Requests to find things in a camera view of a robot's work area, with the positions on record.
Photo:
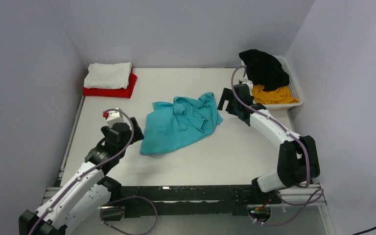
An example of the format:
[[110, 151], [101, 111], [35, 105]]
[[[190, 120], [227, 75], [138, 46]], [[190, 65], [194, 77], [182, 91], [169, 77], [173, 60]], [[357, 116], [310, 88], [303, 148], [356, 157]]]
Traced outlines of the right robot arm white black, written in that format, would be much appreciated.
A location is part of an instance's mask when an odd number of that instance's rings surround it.
[[255, 179], [257, 186], [251, 188], [251, 199], [262, 203], [269, 192], [296, 186], [320, 176], [320, 166], [315, 140], [301, 136], [281, 124], [260, 103], [254, 103], [246, 84], [224, 88], [218, 110], [237, 116], [241, 121], [257, 129], [279, 150], [277, 168]]

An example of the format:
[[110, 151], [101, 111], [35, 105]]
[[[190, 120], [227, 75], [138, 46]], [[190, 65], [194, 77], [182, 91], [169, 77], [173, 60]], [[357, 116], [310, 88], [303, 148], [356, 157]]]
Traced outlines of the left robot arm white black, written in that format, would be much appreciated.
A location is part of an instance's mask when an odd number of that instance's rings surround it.
[[97, 208], [120, 201], [121, 184], [107, 174], [144, 135], [134, 117], [108, 113], [106, 122], [104, 137], [68, 182], [38, 209], [20, 215], [19, 234], [70, 235]]

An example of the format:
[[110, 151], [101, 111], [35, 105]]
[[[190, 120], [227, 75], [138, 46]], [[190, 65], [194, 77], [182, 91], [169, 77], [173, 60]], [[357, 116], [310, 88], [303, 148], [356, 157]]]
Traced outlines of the teal t shirt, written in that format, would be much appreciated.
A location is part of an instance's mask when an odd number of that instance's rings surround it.
[[140, 154], [161, 155], [196, 143], [215, 131], [223, 122], [213, 92], [197, 99], [176, 96], [172, 103], [154, 102], [146, 116]]

